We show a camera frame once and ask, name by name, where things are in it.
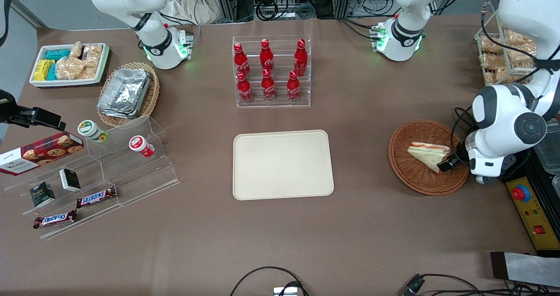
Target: round wicker basket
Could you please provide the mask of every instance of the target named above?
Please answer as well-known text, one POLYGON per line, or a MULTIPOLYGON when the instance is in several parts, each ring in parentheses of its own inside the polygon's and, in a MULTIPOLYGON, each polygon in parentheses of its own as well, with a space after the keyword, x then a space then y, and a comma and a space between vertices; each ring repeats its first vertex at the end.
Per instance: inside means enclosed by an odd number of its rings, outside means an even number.
MULTIPOLYGON (((158 101, 158 95, 160 94, 160 81, 158 80, 158 76, 156 76, 156 72, 154 72, 154 69, 147 64, 138 63, 138 62, 124 64, 117 69, 121 69, 121 68, 144 69, 152 75, 152 79, 150 80, 150 88, 146 93, 146 97, 144 98, 144 103, 142 104, 142 108, 140 109, 140 115, 138 115, 138 117, 152 114, 154 108, 156 108, 156 102, 158 101)), ((106 79, 105 84, 103 85, 103 88, 101 89, 101 93, 99 95, 100 98, 105 92, 105 89, 107 88, 107 84, 109 83, 111 77, 114 75, 116 70, 114 70, 110 74, 110 76, 106 79)), ((114 116, 108 116, 102 114, 99 110, 98 110, 98 115, 99 118, 103 121, 103 123, 114 127, 120 126, 128 121, 131 121, 130 119, 126 119, 126 118, 117 118, 114 116)))
MULTIPOLYGON (((414 120, 403 124, 391 136, 388 158, 392 170, 407 186, 422 194, 446 195, 458 190, 469 176, 469 168, 463 164, 448 172, 437 174, 420 160, 408 154, 412 142, 448 146, 451 131, 441 123, 430 120, 414 120)), ((460 138, 454 135, 454 142, 460 138)))

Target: brown table surface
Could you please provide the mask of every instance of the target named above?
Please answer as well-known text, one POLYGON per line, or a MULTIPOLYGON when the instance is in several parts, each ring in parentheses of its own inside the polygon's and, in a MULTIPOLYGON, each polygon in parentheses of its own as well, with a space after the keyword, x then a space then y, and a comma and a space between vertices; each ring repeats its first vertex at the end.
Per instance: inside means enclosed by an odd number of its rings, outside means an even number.
MULTIPOLYGON (((266 265, 292 270, 314 296, 392 296, 417 272, 502 288, 488 252, 534 251, 505 187, 470 177, 454 194, 422 196, 398 180, 387 156, 402 123, 451 126, 453 108, 469 106, 483 87, 472 43, 479 26, 478 15, 432 17, 422 47, 402 63, 372 53, 366 39, 336 21, 205 26, 191 61, 157 70, 161 92, 152 116, 167 131, 166 154, 181 183, 47 241, 21 218, 18 199, 2 194, 0 293, 223 296, 266 265), (303 33, 312 36, 311 108, 236 108, 232 36, 303 33), (329 135, 332 195, 234 199, 235 136, 315 129, 329 135)), ((40 29, 38 38, 39 45, 105 42, 113 51, 110 71, 147 61, 129 29, 40 29)), ((62 115, 72 131, 98 119, 99 91, 26 84, 19 104, 62 115)), ((2 151, 54 132, 10 126, 2 151)), ((256 273, 236 295, 270 295, 290 280, 256 273)), ((448 287, 464 288, 437 278, 426 285, 448 287)))

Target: aluminum foil container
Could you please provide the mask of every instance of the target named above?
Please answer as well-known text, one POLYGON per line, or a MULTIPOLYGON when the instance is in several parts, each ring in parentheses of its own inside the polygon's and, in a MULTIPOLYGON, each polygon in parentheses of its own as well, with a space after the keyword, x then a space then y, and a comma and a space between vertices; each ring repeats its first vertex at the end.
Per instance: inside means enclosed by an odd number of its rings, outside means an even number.
POLYGON ((108 116, 138 117, 150 86, 150 73, 143 69, 118 69, 98 102, 98 110, 108 116))

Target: sandwich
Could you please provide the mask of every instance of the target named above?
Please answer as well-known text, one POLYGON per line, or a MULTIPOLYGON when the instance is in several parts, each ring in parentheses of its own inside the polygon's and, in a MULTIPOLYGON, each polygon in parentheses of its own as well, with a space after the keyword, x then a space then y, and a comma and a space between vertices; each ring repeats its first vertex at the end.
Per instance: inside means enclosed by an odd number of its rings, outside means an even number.
POLYGON ((408 154, 420 160, 436 173, 441 173, 438 164, 445 160, 451 149, 443 145, 413 142, 408 148, 408 154))

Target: white bag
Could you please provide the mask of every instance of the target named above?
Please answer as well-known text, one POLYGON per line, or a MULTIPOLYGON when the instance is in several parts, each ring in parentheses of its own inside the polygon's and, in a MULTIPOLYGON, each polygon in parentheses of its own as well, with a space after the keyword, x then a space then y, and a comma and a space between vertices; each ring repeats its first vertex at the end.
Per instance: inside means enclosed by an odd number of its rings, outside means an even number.
POLYGON ((176 18, 187 19, 201 25, 216 23, 224 18, 218 0, 168 0, 168 15, 176 18))

